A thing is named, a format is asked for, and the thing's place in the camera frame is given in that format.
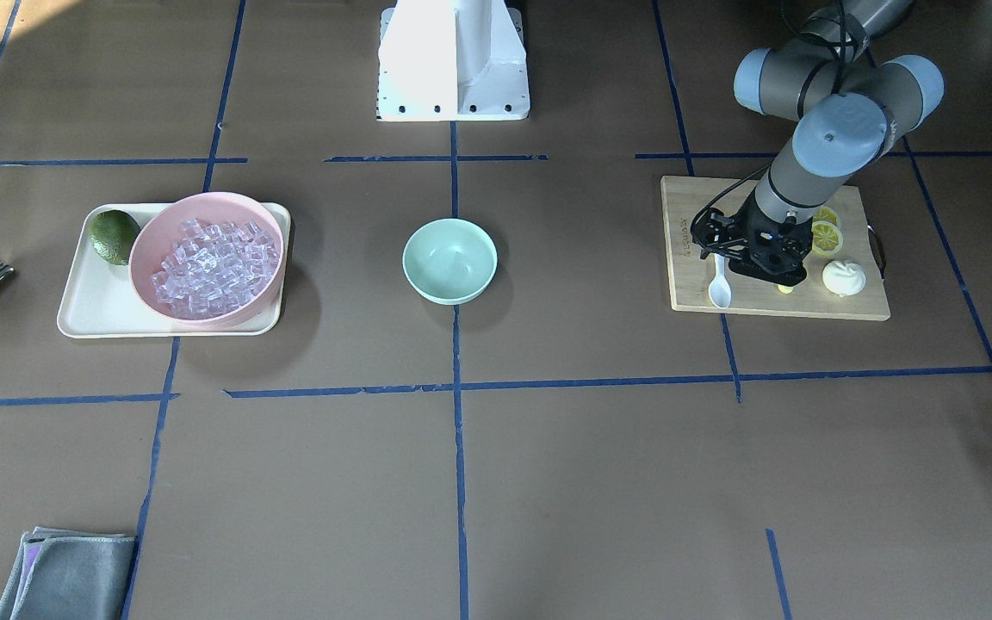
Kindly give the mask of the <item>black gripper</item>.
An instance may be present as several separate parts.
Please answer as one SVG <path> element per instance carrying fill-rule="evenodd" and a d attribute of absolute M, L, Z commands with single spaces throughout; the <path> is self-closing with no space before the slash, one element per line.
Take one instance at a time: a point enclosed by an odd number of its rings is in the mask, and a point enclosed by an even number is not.
<path fill-rule="evenodd" d="M 732 216 L 704 208 L 691 223 L 691 235 L 701 247 L 701 258 L 725 257 L 737 275 L 788 287 L 807 278 L 804 259 L 814 244 L 811 220 L 775 222 L 756 205 L 743 205 Z"/>

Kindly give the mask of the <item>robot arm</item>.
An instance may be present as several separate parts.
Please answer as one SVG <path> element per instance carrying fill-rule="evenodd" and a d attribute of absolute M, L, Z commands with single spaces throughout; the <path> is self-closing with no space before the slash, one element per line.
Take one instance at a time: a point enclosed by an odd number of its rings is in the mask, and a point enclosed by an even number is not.
<path fill-rule="evenodd" d="M 945 80 L 920 55 L 858 66 L 878 36 L 912 12 L 910 1 L 831 1 L 779 48 L 756 48 L 734 74 L 737 102 L 763 116 L 795 122 L 794 133 L 733 214 L 716 199 L 693 217 L 701 258 L 775 285 L 807 277 L 816 221 L 847 181 L 885 156 L 942 103 Z"/>

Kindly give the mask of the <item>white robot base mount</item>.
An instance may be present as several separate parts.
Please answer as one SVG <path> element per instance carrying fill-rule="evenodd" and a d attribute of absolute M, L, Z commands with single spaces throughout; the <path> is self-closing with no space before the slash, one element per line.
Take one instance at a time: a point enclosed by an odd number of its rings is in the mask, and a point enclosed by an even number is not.
<path fill-rule="evenodd" d="M 529 117 L 524 16 L 515 3 L 398 1 L 381 13 L 378 60 L 378 121 Z"/>

